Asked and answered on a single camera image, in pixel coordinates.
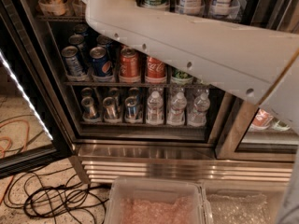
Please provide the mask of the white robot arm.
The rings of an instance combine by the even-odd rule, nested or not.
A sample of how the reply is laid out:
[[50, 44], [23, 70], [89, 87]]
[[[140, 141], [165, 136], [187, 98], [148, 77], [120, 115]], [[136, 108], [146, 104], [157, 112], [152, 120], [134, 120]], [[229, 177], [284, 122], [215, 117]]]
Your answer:
[[295, 34], [145, 8], [137, 0], [82, 0], [97, 32], [203, 79], [299, 127]]

